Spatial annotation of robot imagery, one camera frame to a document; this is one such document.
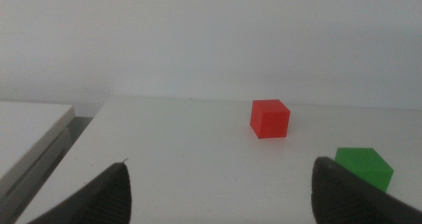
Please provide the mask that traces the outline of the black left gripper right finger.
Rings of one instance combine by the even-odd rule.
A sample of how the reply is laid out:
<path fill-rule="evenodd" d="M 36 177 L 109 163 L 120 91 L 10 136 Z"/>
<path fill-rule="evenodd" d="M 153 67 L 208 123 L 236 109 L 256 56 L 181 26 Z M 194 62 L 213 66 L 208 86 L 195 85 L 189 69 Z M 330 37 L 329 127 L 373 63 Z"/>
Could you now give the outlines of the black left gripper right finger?
<path fill-rule="evenodd" d="M 329 157 L 315 159 L 311 207 L 317 223 L 414 224 L 421 211 L 354 175 Z"/>

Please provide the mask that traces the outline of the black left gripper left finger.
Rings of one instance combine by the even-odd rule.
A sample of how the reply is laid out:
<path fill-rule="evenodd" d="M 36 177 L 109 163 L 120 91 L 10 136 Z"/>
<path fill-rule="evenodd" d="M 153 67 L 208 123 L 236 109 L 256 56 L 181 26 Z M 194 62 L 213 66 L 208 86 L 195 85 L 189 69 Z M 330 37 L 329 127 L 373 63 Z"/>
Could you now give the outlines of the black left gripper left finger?
<path fill-rule="evenodd" d="M 128 224 L 132 196 L 127 166 L 114 163 L 30 224 Z"/>

